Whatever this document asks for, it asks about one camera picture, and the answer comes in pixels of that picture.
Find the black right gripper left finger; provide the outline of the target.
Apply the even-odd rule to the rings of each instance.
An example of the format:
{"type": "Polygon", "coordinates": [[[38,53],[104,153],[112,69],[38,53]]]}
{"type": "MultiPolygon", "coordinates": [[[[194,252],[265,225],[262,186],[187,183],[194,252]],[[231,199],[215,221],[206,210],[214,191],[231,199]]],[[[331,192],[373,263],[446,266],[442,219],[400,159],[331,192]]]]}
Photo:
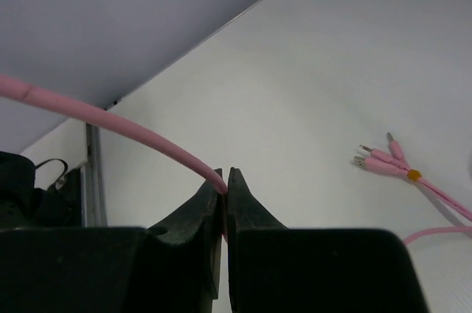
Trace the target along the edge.
{"type": "Polygon", "coordinates": [[[3,312],[209,312],[221,198],[209,183],[150,228],[40,227],[34,173],[1,172],[3,312]]]}

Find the pink headphones with cable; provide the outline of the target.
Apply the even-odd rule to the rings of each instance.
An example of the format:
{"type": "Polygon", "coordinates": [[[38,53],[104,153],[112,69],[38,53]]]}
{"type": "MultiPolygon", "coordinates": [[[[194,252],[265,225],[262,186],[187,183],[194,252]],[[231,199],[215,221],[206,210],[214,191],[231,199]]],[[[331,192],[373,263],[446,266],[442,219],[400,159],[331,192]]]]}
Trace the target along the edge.
{"type": "MultiPolygon", "coordinates": [[[[196,156],[156,132],[124,117],[6,75],[1,76],[1,96],[104,128],[141,143],[202,176],[214,186],[219,194],[226,195],[229,193],[229,187],[221,177],[196,156]]],[[[387,139],[390,150],[388,154],[378,149],[362,146],[361,148],[367,151],[369,156],[355,156],[353,162],[371,173],[403,177],[411,183],[422,185],[452,210],[455,210],[467,220],[471,220],[471,211],[468,208],[427,181],[419,171],[411,168],[405,160],[403,150],[398,142],[392,138],[391,134],[387,135],[387,139]]]]}

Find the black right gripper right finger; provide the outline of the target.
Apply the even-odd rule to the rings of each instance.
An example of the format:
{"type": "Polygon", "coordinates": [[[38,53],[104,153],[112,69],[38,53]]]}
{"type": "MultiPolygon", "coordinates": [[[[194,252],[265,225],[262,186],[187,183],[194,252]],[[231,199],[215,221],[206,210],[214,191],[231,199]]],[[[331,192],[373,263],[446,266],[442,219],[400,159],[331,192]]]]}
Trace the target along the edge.
{"type": "Polygon", "coordinates": [[[232,168],[226,196],[234,312],[427,312],[401,240],[379,229],[290,229],[232,168]]]}

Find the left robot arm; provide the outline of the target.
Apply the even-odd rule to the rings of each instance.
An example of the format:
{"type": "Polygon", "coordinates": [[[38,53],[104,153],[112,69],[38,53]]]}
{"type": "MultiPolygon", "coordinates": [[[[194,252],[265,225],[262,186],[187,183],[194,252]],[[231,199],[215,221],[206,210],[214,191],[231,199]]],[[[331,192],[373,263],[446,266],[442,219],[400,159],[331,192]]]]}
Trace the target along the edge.
{"type": "Polygon", "coordinates": [[[149,228],[77,227],[75,200],[35,186],[1,154],[3,312],[210,312],[218,298],[221,198],[205,182],[149,228]]]}

